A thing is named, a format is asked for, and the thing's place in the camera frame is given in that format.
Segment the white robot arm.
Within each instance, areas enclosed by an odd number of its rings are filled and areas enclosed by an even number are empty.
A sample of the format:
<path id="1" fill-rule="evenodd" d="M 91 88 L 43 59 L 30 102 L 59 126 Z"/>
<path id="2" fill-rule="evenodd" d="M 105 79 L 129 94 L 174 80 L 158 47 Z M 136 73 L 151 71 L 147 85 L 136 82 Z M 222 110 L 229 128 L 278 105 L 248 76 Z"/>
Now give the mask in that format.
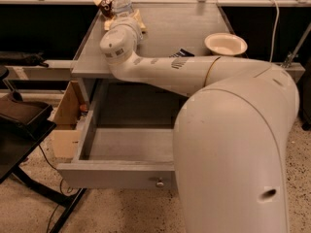
<path id="1" fill-rule="evenodd" d="M 271 62 L 227 56 L 142 57 L 132 17 L 100 42 L 112 75 L 187 96 L 173 130 L 187 233 L 290 233 L 286 148 L 298 114 L 294 79 Z"/>

